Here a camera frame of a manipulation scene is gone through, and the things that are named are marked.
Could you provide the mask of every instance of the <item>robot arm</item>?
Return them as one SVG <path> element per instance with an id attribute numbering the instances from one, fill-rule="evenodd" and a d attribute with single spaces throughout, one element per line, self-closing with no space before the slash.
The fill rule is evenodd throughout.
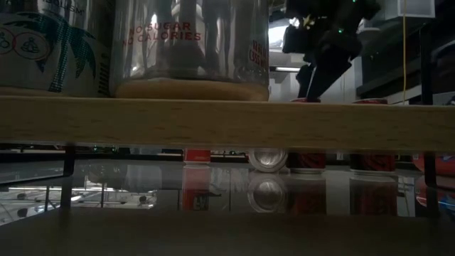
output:
<path id="1" fill-rule="evenodd" d="M 284 53 L 303 53 L 297 74 L 299 97 L 319 98 L 359 55 L 358 24 L 379 10 L 376 0 L 287 0 L 286 17 L 296 18 L 284 34 Z"/>

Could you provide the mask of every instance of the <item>yellow cable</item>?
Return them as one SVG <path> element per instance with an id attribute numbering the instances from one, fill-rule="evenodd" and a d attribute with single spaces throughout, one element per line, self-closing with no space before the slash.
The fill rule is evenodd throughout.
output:
<path id="1" fill-rule="evenodd" d="M 405 0 L 405 6 L 403 8 L 403 104 L 406 101 L 406 84 L 407 84 L 407 72 L 406 72 L 406 8 L 407 0 Z"/>

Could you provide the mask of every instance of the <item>shelving unit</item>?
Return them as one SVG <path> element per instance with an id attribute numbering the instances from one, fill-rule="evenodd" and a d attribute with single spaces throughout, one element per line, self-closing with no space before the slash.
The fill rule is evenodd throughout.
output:
<path id="1" fill-rule="evenodd" d="M 0 97 L 0 142 L 453 152 L 455 108 Z"/>

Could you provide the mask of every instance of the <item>palm tree graphic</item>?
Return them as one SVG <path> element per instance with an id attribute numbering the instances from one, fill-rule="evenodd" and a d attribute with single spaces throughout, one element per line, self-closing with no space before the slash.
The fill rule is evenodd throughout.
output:
<path id="1" fill-rule="evenodd" d="M 85 68 L 85 64 L 88 63 L 92 70 L 93 79 L 95 79 L 95 54 L 93 53 L 89 43 L 85 40 L 85 38 L 95 39 L 95 37 L 83 29 L 70 26 L 62 16 L 48 10 L 45 10 L 45 12 L 49 13 L 52 17 L 40 13 L 19 12 L 17 15 L 28 18 L 28 20 L 13 21 L 5 23 L 4 25 L 27 28 L 44 35 L 49 44 L 50 52 L 44 59 L 36 61 L 36 64 L 41 72 L 44 72 L 48 58 L 53 52 L 55 45 L 57 43 L 61 43 L 62 50 L 58 61 L 58 68 L 53 81 L 50 84 L 49 91 L 62 91 L 68 65 L 68 46 L 71 46 L 73 54 L 76 58 L 76 78 L 80 77 Z"/>

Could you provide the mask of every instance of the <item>soda can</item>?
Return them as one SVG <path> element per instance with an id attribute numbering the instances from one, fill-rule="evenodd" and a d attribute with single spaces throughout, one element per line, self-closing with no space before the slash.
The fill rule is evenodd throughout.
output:
<path id="1" fill-rule="evenodd" d="M 292 100 L 300 103 L 321 103 L 320 99 L 309 101 L 306 98 Z M 321 172 L 326 168 L 326 154 L 289 153 L 287 164 L 294 173 L 307 174 Z"/>
<path id="2" fill-rule="evenodd" d="M 208 210 L 210 167 L 184 166 L 182 210 Z"/>
<path id="3" fill-rule="evenodd" d="M 327 214 L 326 179 L 321 174 L 291 174 L 286 180 L 292 215 Z"/>
<path id="4" fill-rule="evenodd" d="M 210 157 L 210 150 L 185 149 L 183 153 L 183 161 L 186 164 L 209 164 Z"/>
<path id="5" fill-rule="evenodd" d="M 358 100 L 354 104 L 386 105 L 386 99 Z M 392 154 L 351 154 L 350 169 L 358 173 L 389 174 L 395 171 L 395 156 Z"/>
<path id="6" fill-rule="evenodd" d="M 116 17 L 112 94 L 205 99 L 233 86 L 267 100 L 267 1 L 117 1 Z"/>
<path id="7" fill-rule="evenodd" d="M 251 207 L 258 213 L 284 212 L 287 188 L 278 175 L 254 171 L 250 174 L 247 196 Z"/>
<path id="8" fill-rule="evenodd" d="M 0 0 L 0 95 L 109 95 L 114 0 Z"/>
<path id="9" fill-rule="evenodd" d="M 398 182 L 389 176 L 350 178 L 351 215 L 397 215 Z"/>
<path id="10" fill-rule="evenodd" d="M 274 173 L 286 165 L 287 156 L 284 149 L 252 149 L 248 160 L 258 171 Z"/>

